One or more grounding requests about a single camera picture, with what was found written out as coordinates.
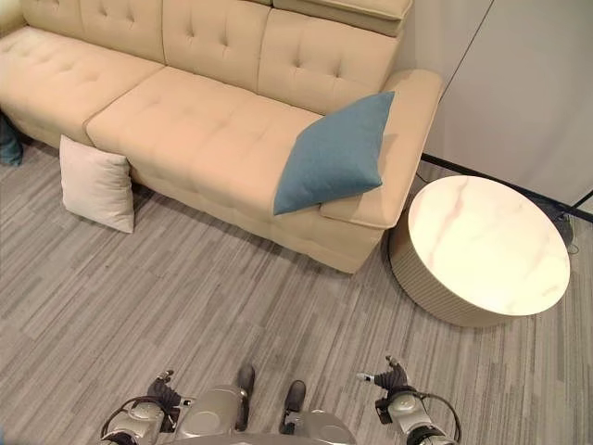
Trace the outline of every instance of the marble tabletop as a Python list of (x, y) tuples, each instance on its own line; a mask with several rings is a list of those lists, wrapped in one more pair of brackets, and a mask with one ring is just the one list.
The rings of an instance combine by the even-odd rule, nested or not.
[(506, 185), (474, 176), (434, 181), (413, 200), (409, 230), (433, 276), (488, 311), (542, 312), (568, 286), (570, 262), (560, 234)]

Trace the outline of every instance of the blue pillow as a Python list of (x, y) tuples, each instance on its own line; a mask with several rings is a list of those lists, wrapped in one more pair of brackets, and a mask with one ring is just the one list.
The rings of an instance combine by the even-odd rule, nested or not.
[(364, 97), (303, 130), (284, 166), (274, 215), (381, 185), (377, 163), (394, 95)]
[(15, 166), (22, 162), (22, 146), (3, 114), (0, 114), (0, 162)]

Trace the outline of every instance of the gray carpet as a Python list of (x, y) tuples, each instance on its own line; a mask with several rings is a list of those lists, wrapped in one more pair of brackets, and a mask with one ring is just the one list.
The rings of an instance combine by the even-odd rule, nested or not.
[[(8, 444), (94, 444), (106, 416), (176, 371), (185, 395), (259, 375), (249, 431), (275, 431), (290, 381), (359, 444), (400, 444), (373, 409), (391, 353), (458, 409), (466, 444), (593, 443), (593, 225), (574, 220), (572, 280), (538, 316), (484, 330), (414, 305), (377, 249), (350, 277), (139, 188), (125, 235), (61, 205), (55, 150), (0, 168), (0, 426)], [(446, 409), (430, 412), (447, 429)]]

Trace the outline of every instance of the beige sofa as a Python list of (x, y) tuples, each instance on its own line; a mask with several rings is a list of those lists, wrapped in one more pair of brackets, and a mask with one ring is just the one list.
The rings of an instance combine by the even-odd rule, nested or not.
[[(31, 137), (122, 154), (135, 181), (349, 273), (395, 225), (441, 93), (392, 74), (409, 0), (0, 2), (0, 108)], [(383, 186), (274, 217), (296, 136), (382, 90)]]

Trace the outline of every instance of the white wall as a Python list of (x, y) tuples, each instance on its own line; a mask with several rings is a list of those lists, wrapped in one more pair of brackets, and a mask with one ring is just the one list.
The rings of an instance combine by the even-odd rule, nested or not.
[(415, 0), (396, 70), (426, 68), (446, 82), (458, 66), (491, 0)]
[[(488, 4), (417, 0), (399, 65), (449, 77)], [(592, 23), (591, 0), (495, 0), (425, 151), (574, 204), (593, 188)]]

